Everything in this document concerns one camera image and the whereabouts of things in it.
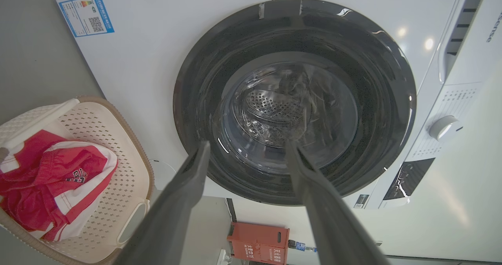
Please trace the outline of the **white detergent drawer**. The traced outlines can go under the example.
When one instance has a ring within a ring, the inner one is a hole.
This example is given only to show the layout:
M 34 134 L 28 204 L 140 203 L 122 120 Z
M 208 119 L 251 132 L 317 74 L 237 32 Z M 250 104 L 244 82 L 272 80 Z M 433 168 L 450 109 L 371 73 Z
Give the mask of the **white detergent drawer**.
M 458 0 L 439 48 L 444 85 L 480 83 L 502 63 L 502 0 Z

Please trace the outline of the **white front-load washing machine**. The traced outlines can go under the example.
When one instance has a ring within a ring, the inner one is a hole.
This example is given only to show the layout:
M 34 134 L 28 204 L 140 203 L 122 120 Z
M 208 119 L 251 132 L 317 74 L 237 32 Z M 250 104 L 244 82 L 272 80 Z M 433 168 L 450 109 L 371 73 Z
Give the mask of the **white front-load washing machine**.
M 187 156 L 173 113 L 183 61 L 199 38 L 224 18 L 270 0 L 103 1 L 115 32 L 75 40 L 106 99 L 133 125 L 154 162 L 156 187 L 162 189 Z M 458 0 L 321 1 L 342 5 L 378 24 L 411 66 L 418 107 L 404 150 L 378 179 L 345 197 L 352 208 L 359 195 L 370 195 L 364 209 L 405 205 L 411 196 L 383 199 L 400 167 L 436 158 L 443 145 L 429 135 L 430 126 L 447 115 L 464 122 L 486 81 L 444 85 L 439 80 L 439 48 Z

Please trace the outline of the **black plug with blue tag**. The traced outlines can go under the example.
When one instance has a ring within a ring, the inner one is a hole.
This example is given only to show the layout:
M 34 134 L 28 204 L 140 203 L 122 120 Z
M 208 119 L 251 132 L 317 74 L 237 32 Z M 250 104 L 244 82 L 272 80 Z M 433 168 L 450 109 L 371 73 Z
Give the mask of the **black plug with blue tag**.
M 294 241 L 294 240 L 288 240 L 287 246 L 290 249 L 295 249 L 295 250 L 299 250 L 299 251 L 310 251 L 310 252 L 317 252 L 318 251 L 316 247 L 307 247 L 305 243 L 301 243 L 301 242 Z

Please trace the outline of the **cream perforated laundry basket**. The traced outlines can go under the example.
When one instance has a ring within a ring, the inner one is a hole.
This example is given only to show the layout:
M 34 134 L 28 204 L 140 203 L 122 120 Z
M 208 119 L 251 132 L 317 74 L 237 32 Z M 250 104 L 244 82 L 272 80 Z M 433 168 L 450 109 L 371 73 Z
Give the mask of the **cream perforated laundry basket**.
M 124 235 L 139 209 L 149 211 L 154 175 L 139 140 L 107 100 L 80 96 L 22 113 L 0 126 L 0 163 L 9 149 L 39 130 L 68 140 L 101 145 L 118 156 L 118 168 L 100 196 L 97 209 L 75 238 L 44 241 L 32 236 L 0 209 L 0 227 L 27 246 L 65 265 L 112 265 L 127 243 Z

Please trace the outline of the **dark round washing machine door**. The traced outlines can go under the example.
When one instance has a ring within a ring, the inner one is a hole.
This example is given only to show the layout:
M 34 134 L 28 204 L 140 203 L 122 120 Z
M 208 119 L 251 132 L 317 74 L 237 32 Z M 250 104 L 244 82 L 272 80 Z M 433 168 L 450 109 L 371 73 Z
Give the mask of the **dark round washing machine door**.
M 378 179 L 416 117 L 416 85 L 378 24 L 321 0 L 270 0 L 212 27 L 173 95 L 186 151 L 211 143 L 208 177 L 255 202 L 296 206 L 293 141 L 342 196 Z

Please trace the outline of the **white control knob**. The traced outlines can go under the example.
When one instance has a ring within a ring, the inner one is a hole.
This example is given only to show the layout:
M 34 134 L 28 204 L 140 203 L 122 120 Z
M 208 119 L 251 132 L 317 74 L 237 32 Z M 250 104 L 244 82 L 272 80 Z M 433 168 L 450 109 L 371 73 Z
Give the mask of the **white control knob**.
M 430 127 L 428 133 L 438 142 L 445 142 L 463 128 L 461 122 L 454 116 L 448 115 L 438 119 Z

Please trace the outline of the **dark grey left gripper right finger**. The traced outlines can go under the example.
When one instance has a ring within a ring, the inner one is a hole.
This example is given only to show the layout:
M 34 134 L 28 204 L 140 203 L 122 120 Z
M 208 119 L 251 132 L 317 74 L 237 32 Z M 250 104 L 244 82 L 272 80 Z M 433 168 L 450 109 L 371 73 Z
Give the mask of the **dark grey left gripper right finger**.
M 335 187 L 296 142 L 286 143 L 294 193 L 306 207 L 321 265 L 390 265 Z

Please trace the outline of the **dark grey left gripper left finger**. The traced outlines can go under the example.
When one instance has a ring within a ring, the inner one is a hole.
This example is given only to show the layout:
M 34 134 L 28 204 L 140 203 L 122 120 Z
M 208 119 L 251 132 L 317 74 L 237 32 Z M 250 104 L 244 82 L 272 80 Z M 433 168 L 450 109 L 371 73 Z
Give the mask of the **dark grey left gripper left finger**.
M 200 201 L 211 146 L 202 141 L 147 211 L 114 265 L 180 265 L 193 207 Z

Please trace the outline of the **red fire extinguisher box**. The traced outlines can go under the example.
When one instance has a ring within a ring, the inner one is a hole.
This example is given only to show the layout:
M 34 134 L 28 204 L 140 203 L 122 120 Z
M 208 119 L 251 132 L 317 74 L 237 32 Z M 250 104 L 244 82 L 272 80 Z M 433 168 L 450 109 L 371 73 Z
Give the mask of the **red fire extinguisher box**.
M 231 222 L 231 256 L 269 265 L 287 265 L 289 228 Z

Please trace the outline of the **blue energy label sticker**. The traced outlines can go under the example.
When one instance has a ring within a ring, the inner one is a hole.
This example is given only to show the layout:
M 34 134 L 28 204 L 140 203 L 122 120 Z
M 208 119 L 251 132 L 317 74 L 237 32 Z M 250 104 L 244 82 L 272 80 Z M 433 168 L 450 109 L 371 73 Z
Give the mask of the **blue energy label sticker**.
M 103 0 L 67 0 L 57 4 L 75 38 L 115 32 Z

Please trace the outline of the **black display panel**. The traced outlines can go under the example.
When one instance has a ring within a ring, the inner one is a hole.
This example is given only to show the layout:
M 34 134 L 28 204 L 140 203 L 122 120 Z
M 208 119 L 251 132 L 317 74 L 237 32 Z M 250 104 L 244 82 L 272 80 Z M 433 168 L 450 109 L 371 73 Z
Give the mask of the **black display panel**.
M 393 200 L 411 196 L 433 162 L 434 158 L 404 162 L 383 199 Z

